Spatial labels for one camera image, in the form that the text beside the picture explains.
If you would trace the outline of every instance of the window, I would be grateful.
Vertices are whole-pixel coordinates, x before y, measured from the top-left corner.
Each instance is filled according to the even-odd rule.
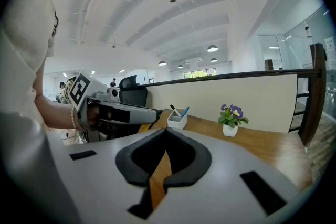
[[[184,78],[190,79],[190,78],[199,78],[199,77],[215,76],[215,75],[216,75],[216,68],[212,68],[212,69],[186,72],[184,73]]]

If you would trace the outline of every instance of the bracelet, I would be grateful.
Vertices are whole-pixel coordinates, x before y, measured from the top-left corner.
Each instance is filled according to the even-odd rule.
[[[74,128],[74,129],[80,131],[80,129],[78,129],[78,128],[76,127],[76,124],[75,124],[75,118],[74,118],[74,116],[73,116],[73,111],[74,111],[74,109],[75,109],[75,106],[73,105],[72,108],[71,108],[71,120],[72,120],[72,125],[73,125],[73,128]]]

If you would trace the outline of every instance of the marker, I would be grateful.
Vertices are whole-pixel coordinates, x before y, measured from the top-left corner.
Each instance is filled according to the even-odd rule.
[[[181,116],[181,114],[177,111],[177,109],[171,104],[170,107],[175,111],[175,113],[179,116]]]
[[[183,111],[183,113],[181,114],[181,117],[183,117],[189,110],[189,106],[185,109],[185,111]]]

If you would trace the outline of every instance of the white flower pot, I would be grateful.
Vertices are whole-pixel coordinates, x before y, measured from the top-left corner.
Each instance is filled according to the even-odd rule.
[[[238,126],[235,125],[234,128],[231,128],[229,125],[223,124],[223,134],[225,136],[235,136],[238,131]]]

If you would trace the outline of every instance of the black chair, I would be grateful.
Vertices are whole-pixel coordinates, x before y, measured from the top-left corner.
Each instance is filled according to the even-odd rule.
[[[147,88],[136,83],[136,75],[124,78],[119,83],[119,99],[123,104],[146,106]],[[136,134],[141,125],[111,124],[107,139],[115,139]]]

